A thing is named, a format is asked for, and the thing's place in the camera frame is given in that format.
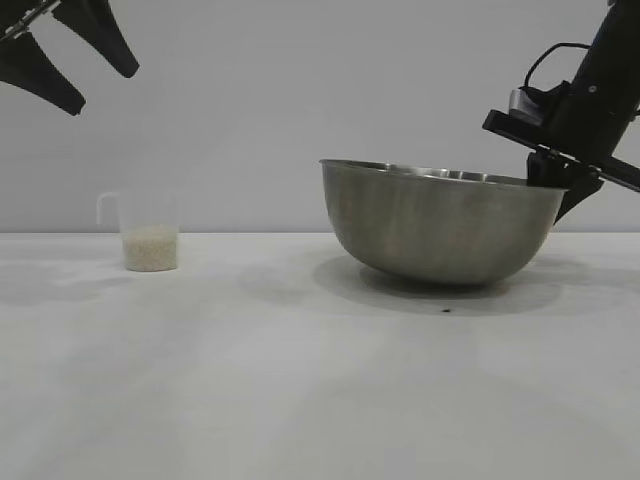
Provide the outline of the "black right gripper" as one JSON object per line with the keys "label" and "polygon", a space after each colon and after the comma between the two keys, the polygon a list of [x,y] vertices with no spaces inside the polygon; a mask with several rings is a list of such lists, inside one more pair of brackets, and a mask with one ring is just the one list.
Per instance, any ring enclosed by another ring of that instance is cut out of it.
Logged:
{"label": "black right gripper", "polygon": [[512,99],[508,112],[490,111],[483,127],[533,150],[528,186],[569,188],[555,224],[601,190],[600,178],[637,190],[638,168],[614,152],[639,114],[638,2],[609,2],[571,81],[548,91],[524,83]]}

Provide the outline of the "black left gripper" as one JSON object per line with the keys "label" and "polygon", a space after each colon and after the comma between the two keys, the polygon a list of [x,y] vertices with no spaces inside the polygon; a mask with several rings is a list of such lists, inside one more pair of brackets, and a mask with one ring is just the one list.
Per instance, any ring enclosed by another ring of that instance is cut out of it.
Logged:
{"label": "black left gripper", "polygon": [[59,72],[30,26],[52,10],[54,18],[92,46],[124,78],[139,63],[107,0],[1,0],[1,81],[32,93],[69,115],[81,113],[83,95]]}

